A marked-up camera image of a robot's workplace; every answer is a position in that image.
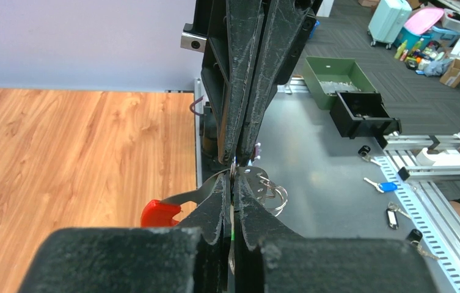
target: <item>bottle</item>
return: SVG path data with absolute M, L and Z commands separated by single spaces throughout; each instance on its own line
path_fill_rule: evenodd
M 401 55 L 401 58 L 399 59 L 399 61 L 404 61 L 406 59 L 407 54 L 408 54 L 408 50 L 404 49 L 403 54 Z
M 415 46 L 413 46 L 413 48 L 411 49 L 410 54 L 413 54 L 413 52 L 415 52 L 417 49 L 420 49 L 423 42 L 424 42 L 424 38 L 420 38 L 420 40 L 417 43 L 415 43 Z
M 401 58 L 401 55 L 403 54 L 403 51 L 406 49 L 407 45 L 407 40 L 404 40 L 404 43 L 402 43 L 399 48 L 397 48 L 397 52 L 395 53 L 395 56 L 393 58 L 399 59 Z

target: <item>blue plastic tub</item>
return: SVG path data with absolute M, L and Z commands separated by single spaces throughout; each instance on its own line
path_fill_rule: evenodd
M 439 42 L 442 47 L 450 47 L 460 38 L 460 32 L 444 29 L 440 26 L 433 26 L 428 32 L 431 40 Z
M 405 27 L 403 27 L 403 29 L 395 39 L 395 42 L 393 42 L 393 45 L 399 47 L 399 45 L 404 43 L 405 40 L 408 40 L 406 48 L 411 50 L 413 46 L 415 46 L 415 43 L 417 43 L 420 40 L 420 38 L 423 38 L 424 41 L 422 42 L 422 45 L 419 48 L 419 50 L 423 50 L 429 43 L 429 41 L 431 41 L 431 37 L 432 35 L 428 33 L 422 35 L 415 35 L 414 33 L 407 30 Z
M 314 31 L 316 30 L 318 26 L 319 26 L 319 21 L 316 20 L 316 23 L 314 24 L 314 27 L 312 28 L 311 34 L 309 35 L 309 39 L 312 38 L 312 36 L 314 35 Z

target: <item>green plastic bin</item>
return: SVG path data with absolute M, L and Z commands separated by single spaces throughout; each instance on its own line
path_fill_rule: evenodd
M 376 91 L 355 59 L 308 57 L 302 74 L 318 108 L 322 110 L 332 108 L 336 102 L 336 91 Z

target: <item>blue key tag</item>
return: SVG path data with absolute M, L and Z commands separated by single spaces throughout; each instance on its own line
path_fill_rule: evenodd
M 397 190 L 397 185 L 393 182 L 383 182 L 379 183 L 379 188 L 384 192 L 390 192 Z

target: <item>white plastic basket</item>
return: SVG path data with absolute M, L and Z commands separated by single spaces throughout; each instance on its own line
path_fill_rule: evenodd
M 442 16 L 442 26 L 444 29 L 450 29 L 455 32 L 460 32 L 460 21 L 454 20 L 447 16 L 448 14 L 453 14 L 451 9 L 444 8 L 444 15 Z

